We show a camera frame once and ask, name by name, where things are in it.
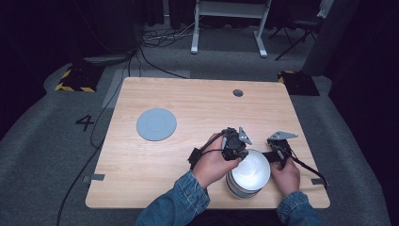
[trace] wrist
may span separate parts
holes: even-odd
[[[193,175],[197,179],[197,182],[199,185],[202,187],[202,189],[206,189],[210,183],[202,176],[200,172],[198,172],[196,169],[193,169]]]
[[[287,197],[295,192],[299,191],[299,189],[285,190],[282,192],[283,197]]]

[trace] chair leg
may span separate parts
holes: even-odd
[[[284,32],[285,32],[285,35],[287,36],[287,39],[288,39],[288,41],[290,42],[290,44],[292,45],[293,44],[293,42],[291,41],[291,39],[290,39],[290,36],[288,35],[288,33],[287,33],[287,29],[285,29],[285,27],[284,27]]]
[[[259,30],[254,31],[253,34],[255,36],[256,44],[258,45],[259,54],[261,57],[267,57],[266,49],[264,48],[262,41],[262,33],[264,29],[264,24],[266,23],[267,15],[269,15],[270,3],[272,0],[267,0],[266,5],[264,6],[263,16],[261,19],[261,24],[259,24]]]
[[[313,32],[311,32],[311,36],[313,37],[314,40],[316,40],[316,38],[315,38],[314,35],[313,35]]]
[[[193,41],[191,42],[191,54],[196,54],[199,51],[200,38],[200,0],[196,2],[196,14],[194,22]]]
[[[277,58],[275,60],[279,60],[282,56],[284,56],[286,53],[288,53],[288,51],[290,51],[292,48],[294,48],[296,45],[298,45],[302,40],[306,39],[306,37],[308,35],[310,35],[311,31],[307,31],[305,33],[304,36],[302,36],[302,38],[300,38],[299,40],[297,40],[294,44],[292,44],[287,50],[285,50],[282,54],[280,54],[279,56],[277,56]]]
[[[269,39],[270,39],[270,40],[273,39],[273,37],[275,37],[275,36],[277,35],[277,33],[279,33],[279,31],[281,31],[281,29],[282,29],[282,27],[280,27],[279,29],[277,29],[277,31],[276,31],[275,33],[273,33],[273,35],[271,35],[271,36],[269,37]]]

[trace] gray circular plate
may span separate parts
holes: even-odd
[[[170,137],[176,126],[176,118],[170,111],[154,108],[141,114],[136,129],[141,137],[149,141],[159,141]]]

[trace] person's right hand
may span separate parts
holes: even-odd
[[[287,159],[284,169],[278,169],[273,164],[270,164],[270,169],[276,186],[284,197],[299,190],[300,172],[293,158]]]
[[[202,188],[220,180],[226,173],[238,166],[241,158],[226,161],[222,155],[223,137],[212,142],[203,152],[202,157],[193,169],[194,177]]]

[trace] denim sleeve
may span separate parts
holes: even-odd
[[[154,200],[141,212],[136,222],[140,225],[186,225],[202,213],[210,202],[192,171],[188,171],[164,195]]]
[[[308,196],[296,191],[285,197],[277,209],[279,219],[286,225],[323,225],[320,216],[311,207]]]

